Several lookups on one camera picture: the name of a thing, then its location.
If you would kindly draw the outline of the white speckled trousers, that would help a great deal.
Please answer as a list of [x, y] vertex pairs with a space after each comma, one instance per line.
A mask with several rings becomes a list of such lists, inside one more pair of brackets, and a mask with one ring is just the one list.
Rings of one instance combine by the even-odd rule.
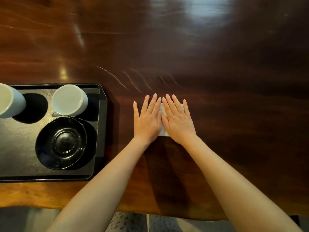
[[105, 232], [183, 232], [174, 217], [116, 212]]

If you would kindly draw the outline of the person's left hand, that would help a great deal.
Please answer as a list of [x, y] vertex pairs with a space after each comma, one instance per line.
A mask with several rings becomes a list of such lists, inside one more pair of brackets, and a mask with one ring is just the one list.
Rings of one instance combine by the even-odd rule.
[[161, 128], [157, 127], [157, 114], [160, 110], [162, 99], [157, 97], [157, 102], [151, 115], [146, 114], [150, 103], [150, 96], [145, 96], [139, 118], [134, 118], [134, 138], [142, 145], [149, 146], [160, 133]]

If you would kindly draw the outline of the black glossy saucer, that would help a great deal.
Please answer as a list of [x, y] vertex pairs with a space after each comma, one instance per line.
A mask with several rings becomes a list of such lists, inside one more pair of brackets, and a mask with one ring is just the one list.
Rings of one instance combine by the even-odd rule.
[[50, 121], [39, 132], [35, 151], [38, 160], [49, 169], [73, 166], [87, 146], [87, 131], [78, 120], [60, 117]]

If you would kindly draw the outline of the person's right forearm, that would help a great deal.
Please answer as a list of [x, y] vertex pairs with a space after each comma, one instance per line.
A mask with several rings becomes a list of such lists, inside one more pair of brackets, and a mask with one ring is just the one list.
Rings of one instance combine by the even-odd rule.
[[212, 151], [197, 135], [182, 138], [230, 223], [238, 232], [303, 232], [263, 192]]

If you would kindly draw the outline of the person's left forearm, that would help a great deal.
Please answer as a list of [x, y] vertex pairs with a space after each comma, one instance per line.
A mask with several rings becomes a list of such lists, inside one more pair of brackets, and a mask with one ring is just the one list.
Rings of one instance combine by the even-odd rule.
[[104, 232], [150, 143], [143, 137], [134, 137], [70, 200], [46, 232]]

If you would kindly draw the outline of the white ceramic cup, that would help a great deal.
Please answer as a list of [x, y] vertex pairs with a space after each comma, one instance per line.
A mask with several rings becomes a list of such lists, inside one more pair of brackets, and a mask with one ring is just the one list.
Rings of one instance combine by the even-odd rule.
[[0, 118], [14, 117], [26, 108], [26, 100], [15, 88], [0, 83]]
[[88, 106], [87, 94], [76, 85], [64, 85], [57, 89], [51, 100], [52, 117], [76, 117]]

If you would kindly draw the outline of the person's right hand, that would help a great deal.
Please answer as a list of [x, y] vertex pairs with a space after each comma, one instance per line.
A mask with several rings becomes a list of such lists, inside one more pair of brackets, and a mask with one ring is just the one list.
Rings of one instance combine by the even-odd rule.
[[[197, 137], [197, 135], [192, 118], [187, 117], [184, 114], [183, 105], [181, 105], [177, 97], [176, 99], [176, 103], [179, 106], [179, 114], [166, 114], [169, 120], [169, 129], [166, 129], [166, 132], [175, 142], [186, 147]], [[165, 101], [165, 97], [163, 97], [162, 102], [164, 109]]]

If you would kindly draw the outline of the white cloth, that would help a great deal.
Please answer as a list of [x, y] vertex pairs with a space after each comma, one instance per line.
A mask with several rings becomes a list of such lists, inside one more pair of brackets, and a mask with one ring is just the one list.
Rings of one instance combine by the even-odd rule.
[[[160, 111], [162, 112], [162, 117], [166, 116], [163, 103], [160, 104]], [[160, 130], [159, 136], [169, 137], [168, 133], [166, 132], [163, 122], [161, 123], [161, 130]]]

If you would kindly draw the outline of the black rectangular serving tray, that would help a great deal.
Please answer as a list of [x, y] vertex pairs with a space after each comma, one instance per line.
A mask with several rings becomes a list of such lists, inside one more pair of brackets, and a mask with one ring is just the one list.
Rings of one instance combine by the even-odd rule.
[[0, 118], [0, 183], [86, 181], [98, 171], [104, 156], [108, 100], [102, 86], [76, 83], [88, 97], [86, 110], [72, 117], [87, 131], [87, 146], [71, 167], [53, 170], [40, 163], [35, 151], [39, 132], [50, 121], [53, 93], [64, 84], [12, 85], [24, 94], [27, 106], [17, 116]]

